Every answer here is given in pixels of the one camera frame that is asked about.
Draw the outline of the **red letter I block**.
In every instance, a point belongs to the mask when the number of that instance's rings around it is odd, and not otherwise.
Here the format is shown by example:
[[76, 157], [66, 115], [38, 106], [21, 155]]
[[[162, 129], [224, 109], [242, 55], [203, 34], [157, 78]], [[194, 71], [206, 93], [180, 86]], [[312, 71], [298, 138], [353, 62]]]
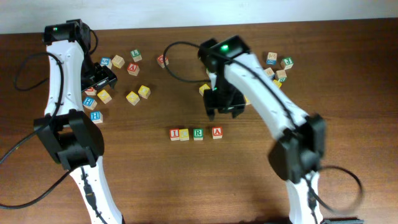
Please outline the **red letter I block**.
[[179, 141], [180, 140], [179, 129], [170, 129], [169, 134], [170, 134], [171, 141]]

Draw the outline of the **green letter R block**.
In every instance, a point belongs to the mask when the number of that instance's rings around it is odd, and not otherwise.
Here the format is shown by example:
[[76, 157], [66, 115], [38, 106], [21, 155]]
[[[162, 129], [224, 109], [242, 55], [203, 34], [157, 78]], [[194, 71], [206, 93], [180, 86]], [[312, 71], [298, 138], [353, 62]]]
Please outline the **green letter R block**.
[[197, 128], [193, 130], [193, 139], [195, 141], [203, 140], [203, 129]]

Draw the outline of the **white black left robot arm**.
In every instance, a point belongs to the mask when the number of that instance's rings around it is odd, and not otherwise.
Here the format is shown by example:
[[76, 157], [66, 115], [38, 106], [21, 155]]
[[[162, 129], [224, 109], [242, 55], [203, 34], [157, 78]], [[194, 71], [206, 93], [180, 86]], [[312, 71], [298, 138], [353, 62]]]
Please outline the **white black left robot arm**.
[[80, 19], [47, 26], [43, 42], [50, 62], [49, 99], [34, 129], [50, 157], [67, 170], [92, 223], [124, 223], [103, 169], [104, 139], [85, 114], [83, 91], [114, 87], [117, 76], [91, 60], [91, 29]]

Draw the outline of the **yellow letter C block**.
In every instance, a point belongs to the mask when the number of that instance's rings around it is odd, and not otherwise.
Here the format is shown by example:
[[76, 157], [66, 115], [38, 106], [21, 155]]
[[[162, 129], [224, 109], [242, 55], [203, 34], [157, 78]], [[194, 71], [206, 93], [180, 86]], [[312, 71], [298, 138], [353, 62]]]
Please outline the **yellow letter C block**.
[[189, 130], [188, 129], [180, 129], [179, 136], [181, 141], [188, 141], [190, 139]]

